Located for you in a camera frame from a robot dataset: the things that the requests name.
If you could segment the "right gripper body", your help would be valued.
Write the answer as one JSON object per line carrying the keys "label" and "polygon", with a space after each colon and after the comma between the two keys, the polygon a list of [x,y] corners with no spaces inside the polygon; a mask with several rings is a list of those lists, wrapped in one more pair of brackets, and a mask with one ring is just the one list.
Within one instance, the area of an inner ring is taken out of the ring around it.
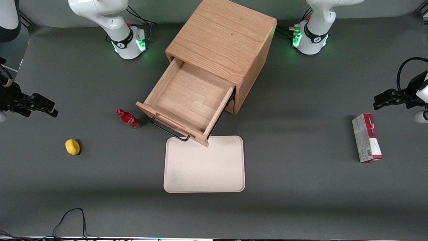
{"label": "right gripper body", "polygon": [[14,112],[22,116],[29,117],[31,115],[32,95],[24,94],[20,86],[12,82],[6,87],[7,82],[2,81],[0,87],[0,111]]}

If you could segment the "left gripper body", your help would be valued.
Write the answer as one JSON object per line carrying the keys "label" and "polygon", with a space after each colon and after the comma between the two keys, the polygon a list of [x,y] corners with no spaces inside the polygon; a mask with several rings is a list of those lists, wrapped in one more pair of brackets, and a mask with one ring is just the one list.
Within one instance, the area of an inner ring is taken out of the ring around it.
{"label": "left gripper body", "polygon": [[403,90],[405,94],[405,107],[407,109],[421,106],[427,109],[428,102],[428,81],[427,71],[417,75],[409,82],[407,88]]}

